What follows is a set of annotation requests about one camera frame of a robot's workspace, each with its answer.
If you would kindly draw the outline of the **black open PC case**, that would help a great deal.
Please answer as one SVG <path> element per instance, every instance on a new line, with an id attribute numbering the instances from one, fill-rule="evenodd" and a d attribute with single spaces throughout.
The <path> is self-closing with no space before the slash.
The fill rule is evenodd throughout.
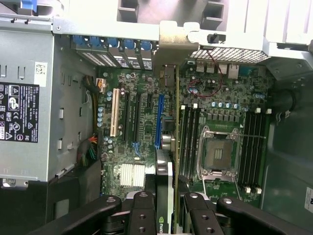
<path id="1" fill-rule="evenodd" d="M 49 179 L 0 178 L 0 235 L 27 235 L 112 195 L 100 193 L 97 80 L 101 69 L 158 76 L 161 21 L 188 24 L 188 39 L 199 44 L 179 72 L 202 62 L 261 66 L 274 77 L 260 209 L 313 232 L 313 0 L 38 0 L 32 15 L 20 6 L 0 0 L 0 30 L 54 38 Z M 208 43 L 214 33 L 226 41 Z M 134 40 L 133 50 L 125 39 Z M 151 41 L 150 51 L 140 48 L 142 40 Z"/>

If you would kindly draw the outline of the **silver finned heat sink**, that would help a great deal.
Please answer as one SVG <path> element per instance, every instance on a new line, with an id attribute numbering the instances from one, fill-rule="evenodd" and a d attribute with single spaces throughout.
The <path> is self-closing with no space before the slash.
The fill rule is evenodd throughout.
<path id="1" fill-rule="evenodd" d="M 142 188 L 145 182 L 145 165 L 122 164 L 120 186 L 125 188 Z"/>

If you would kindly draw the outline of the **CPU socket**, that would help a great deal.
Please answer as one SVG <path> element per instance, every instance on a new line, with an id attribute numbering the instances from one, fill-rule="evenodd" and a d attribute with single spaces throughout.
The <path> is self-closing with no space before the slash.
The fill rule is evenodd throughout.
<path id="1" fill-rule="evenodd" d="M 200 133 L 197 151 L 197 176 L 201 179 L 203 170 L 237 171 L 241 137 L 239 129 L 210 128 L 205 125 Z"/>

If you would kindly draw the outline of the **black long expansion slot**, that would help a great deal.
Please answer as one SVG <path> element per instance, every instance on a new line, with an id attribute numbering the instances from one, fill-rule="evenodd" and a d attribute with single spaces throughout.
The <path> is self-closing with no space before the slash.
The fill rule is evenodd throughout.
<path id="1" fill-rule="evenodd" d="M 134 113 L 134 135 L 133 141 L 138 141 L 139 123 L 140 123 L 141 94 L 136 94 L 135 113 Z"/>
<path id="2" fill-rule="evenodd" d="M 130 94 L 125 94 L 125 115 L 124 115 L 124 135 L 123 141 L 127 141 L 128 137 L 128 125 L 129 125 L 129 110 L 130 110 Z"/>

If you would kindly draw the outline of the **blue case release latch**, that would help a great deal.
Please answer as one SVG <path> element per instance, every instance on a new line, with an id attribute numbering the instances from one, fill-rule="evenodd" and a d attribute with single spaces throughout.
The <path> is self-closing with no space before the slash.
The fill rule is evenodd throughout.
<path id="1" fill-rule="evenodd" d="M 37 13 L 37 3 L 38 0 L 21 0 L 20 9 L 32 15 L 33 13 Z"/>

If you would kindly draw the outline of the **metal socket cover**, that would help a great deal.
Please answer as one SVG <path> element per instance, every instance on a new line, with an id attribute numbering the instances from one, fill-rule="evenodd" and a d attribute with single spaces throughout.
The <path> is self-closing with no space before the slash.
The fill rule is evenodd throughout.
<path id="1" fill-rule="evenodd" d="M 205 181 L 222 181 L 222 182 L 232 182 L 237 176 L 237 171 L 227 171 L 227 170 L 203 170 L 201 173 L 201 179 Z"/>

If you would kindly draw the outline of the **grey power supply unit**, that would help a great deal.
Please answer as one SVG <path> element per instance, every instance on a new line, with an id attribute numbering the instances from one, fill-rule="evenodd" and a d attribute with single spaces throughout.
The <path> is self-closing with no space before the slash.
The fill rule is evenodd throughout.
<path id="1" fill-rule="evenodd" d="M 0 30 L 0 178 L 49 179 L 54 38 Z"/>

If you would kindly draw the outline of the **blue expansion slot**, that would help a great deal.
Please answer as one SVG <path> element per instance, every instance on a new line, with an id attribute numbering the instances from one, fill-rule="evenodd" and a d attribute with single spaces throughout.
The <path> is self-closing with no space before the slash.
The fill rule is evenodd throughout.
<path id="1" fill-rule="evenodd" d="M 156 135 L 155 135 L 155 148 L 159 149 L 161 145 L 161 114 L 164 107 L 164 95 L 160 94 L 158 97 L 158 110 L 156 120 Z"/>

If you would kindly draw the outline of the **green motherboard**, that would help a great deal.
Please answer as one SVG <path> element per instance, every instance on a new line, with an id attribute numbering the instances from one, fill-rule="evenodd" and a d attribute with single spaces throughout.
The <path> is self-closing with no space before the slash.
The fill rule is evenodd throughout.
<path id="1" fill-rule="evenodd" d="M 125 198 L 127 193 L 142 188 L 120 186 L 122 164 L 145 165 L 145 176 L 156 174 L 157 150 L 155 135 L 158 97 L 164 95 L 161 114 L 160 148 L 170 149 L 174 130 L 173 93 L 161 84 L 161 79 L 147 70 L 101 69 L 97 80 L 102 87 L 98 108 L 98 157 L 102 162 L 100 193 Z M 197 176 L 197 151 L 200 133 L 205 125 L 222 129 L 237 127 L 240 134 L 268 137 L 271 109 L 270 90 L 274 77 L 261 66 L 237 64 L 204 64 L 199 62 L 179 72 L 179 173 L 183 110 L 189 108 L 185 145 L 184 176 L 192 182 L 202 182 Z M 113 89 L 120 90 L 118 129 L 110 136 Z M 130 94 L 127 141 L 123 141 L 125 94 Z M 138 141 L 133 141 L 136 94 L 141 94 Z M 153 107 L 147 108 L 147 94 L 153 95 Z M 233 180 L 241 188 L 260 188 L 267 139 L 242 138 L 239 147 L 238 173 Z"/>

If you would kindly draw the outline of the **white expansion slot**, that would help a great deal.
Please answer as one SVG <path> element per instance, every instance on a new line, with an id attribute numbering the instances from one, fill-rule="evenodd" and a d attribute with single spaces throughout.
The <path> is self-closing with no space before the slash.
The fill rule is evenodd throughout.
<path id="1" fill-rule="evenodd" d="M 113 96 L 112 96 L 112 119 L 111 119 L 111 131 L 110 136 L 116 137 L 117 129 L 118 129 L 118 112 L 119 112 L 119 95 L 120 90 L 117 88 L 113 89 Z"/>

